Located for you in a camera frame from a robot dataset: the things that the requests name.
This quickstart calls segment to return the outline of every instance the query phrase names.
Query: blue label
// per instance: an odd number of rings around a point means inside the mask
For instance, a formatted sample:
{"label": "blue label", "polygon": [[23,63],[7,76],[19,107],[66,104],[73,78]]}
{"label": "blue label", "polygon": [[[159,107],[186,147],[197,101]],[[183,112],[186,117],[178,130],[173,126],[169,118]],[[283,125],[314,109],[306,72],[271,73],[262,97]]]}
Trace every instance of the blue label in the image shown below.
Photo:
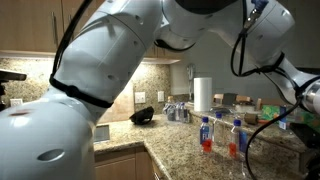
{"label": "blue label", "polygon": [[239,150],[245,153],[246,148],[247,148],[247,133],[240,131],[239,132]]}
{"label": "blue label", "polygon": [[201,127],[200,129],[200,144],[209,138],[210,129],[208,126]]}

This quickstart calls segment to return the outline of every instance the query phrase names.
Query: bottle cap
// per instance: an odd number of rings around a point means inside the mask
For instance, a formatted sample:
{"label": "bottle cap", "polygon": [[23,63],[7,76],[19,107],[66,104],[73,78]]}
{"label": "bottle cap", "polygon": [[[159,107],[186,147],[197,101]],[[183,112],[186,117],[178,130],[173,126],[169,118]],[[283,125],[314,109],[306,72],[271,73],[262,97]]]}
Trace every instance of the bottle cap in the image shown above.
{"label": "bottle cap", "polygon": [[233,121],[233,125],[234,125],[234,126],[241,126],[241,120],[235,119],[235,120]]}
{"label": "bottle cap", "polygon": [[205,123],[209,122],[209,118],[207,116],[202,117],[202,122],[205,122]]}
{"label": "bottle cap", "polygon": [[216,112],[216,118],[222,118],[222,114],[219,112]]}

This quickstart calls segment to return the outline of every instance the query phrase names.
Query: kitchen sink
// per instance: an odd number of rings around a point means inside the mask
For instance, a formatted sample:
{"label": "kitchen sink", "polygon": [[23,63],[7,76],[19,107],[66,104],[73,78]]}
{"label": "kitchen sink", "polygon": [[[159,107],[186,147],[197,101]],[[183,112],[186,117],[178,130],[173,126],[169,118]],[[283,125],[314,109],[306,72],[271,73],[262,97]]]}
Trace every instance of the kitchen sink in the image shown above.
{"label": "kitchen sink", "polygon": [[93,142],[105,142],[110,140],[109,125],[97,126],[96,131],[94,132]]}

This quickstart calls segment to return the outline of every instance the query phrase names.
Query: wooden cabinet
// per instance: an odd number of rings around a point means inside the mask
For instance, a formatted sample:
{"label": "wooden cabinet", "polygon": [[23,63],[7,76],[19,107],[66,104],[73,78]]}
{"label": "wooden cabinet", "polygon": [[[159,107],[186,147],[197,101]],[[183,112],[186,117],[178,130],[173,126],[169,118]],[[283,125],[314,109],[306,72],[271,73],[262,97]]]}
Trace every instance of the wooden cabinet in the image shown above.
{"label": "wooden cabinet", "polygon": [[0,50],[55,52],[61,22],[60,0],[1,0]]}
{"label": "wooden cabinet", "polygon": [[182,59],[182,53],[176,53],[152,44],[145,54],[146,58]]}
{"label": "wooden cabinet", "polygon": [[[85,23],[89,20],[92,14],[98,9],[98,7],[104,2],[105,0],[92,0],[89,7],[83,13],[75,31],[74,36],[79,34],[81,28],[85,25]],[[63,4],[63,27],[64,31],[67,30],[71,19],[76,14],[77,10],[79,9],[80,5],[82,4],[83,0],[62,0]]]}
{"label": "wooden cabinet", "polygon": [[144,147],[95,156],[96,180],[153,180],[151,158]]}

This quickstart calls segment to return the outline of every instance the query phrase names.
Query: backsplash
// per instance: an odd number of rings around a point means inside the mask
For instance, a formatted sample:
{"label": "backsplash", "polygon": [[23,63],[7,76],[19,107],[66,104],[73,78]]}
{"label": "backsplash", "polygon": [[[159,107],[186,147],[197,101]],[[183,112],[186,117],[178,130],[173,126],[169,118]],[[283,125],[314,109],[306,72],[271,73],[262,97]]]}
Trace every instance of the backsplash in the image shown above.
{"label": "backsplash", "polygon": [[[14,98],[22,98],[24,102],[39,99],[49,86],[52,65],[52,59],[0,58],[0,69],[27,74],[26,81],[10,81],[3,84],[6,95],[2,96],[2,100],[9,105],[10,99]],[[146,93],[146,103],[134,104],[134,110],[152,106],[155,114],[161,113],[165,102],[158,102],[157,91],[164,91],[165,101],[170,95],[169,65],[141,64],[130,81],[133,84],[133,92]]]}

